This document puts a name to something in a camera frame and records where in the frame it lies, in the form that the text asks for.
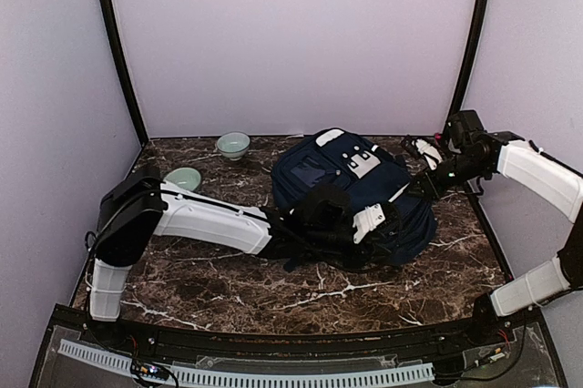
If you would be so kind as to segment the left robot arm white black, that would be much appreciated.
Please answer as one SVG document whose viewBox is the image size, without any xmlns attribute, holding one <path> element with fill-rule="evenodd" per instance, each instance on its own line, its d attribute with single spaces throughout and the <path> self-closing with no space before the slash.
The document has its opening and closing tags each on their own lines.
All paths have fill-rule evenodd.
<svg viewBox="0 0 583 388">
<path fill-rule="evenodd" d="M 264 259 L 339 261 L 353 246 L 340 228 L 312 230 L 298 218 L 211 199 L 161 179 L 143 168 L 100 201 L 88 311 L 93 333 L 109 348 L 128 341 L 118 320 L 129 271 L 154 236 L 210 242 Z"/>
</svg>

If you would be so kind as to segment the navy blue student backpack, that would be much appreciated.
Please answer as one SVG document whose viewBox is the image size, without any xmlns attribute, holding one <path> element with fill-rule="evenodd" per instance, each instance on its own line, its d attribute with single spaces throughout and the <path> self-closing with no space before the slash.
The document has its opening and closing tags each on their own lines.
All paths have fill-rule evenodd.
<svg viewBox="0 0 583 388">
<path fill-rule="evenodd" d="M 354 233 L 353 216 L 380 203 L 386 220 L 339 261 L 346 271 L 398 267 L 418 256 L 436 234 L 429 200 L 406 192 L 412 176 L 404 158 L 340 128 L 322 130 L 290 148 L 271 169 L 276 207 L 312 230 Z"/>
</svg>

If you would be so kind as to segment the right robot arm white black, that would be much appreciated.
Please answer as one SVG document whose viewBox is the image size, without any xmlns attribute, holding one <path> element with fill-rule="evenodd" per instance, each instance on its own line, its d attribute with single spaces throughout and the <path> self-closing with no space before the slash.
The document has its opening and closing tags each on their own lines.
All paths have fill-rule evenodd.
<svg viewBox="0 0 583 388">
<path fill-rule="evenodd" d="M 465 338 L 471 344 L 483 346 L 497 335 L 499 318 L 581 290 L 581 172 L 516 133 L 487 131 L 473 109 L 453 114 L 433 140 L 407 138 L 404 147 L 428 165 L 409 185 L 412 195 L 438 200 L 450 188 L 470 180 L 497 178 L 494 193 L 486 197 L 488 206 L 500 199 L 501 210 L 515 218 L 518 207 L 532 199 L 533 211 L 548 204 L 568 222 L 570 233 L 557 254 L 486 296 L 487 311 L 465 325 Z"/>
</svg>

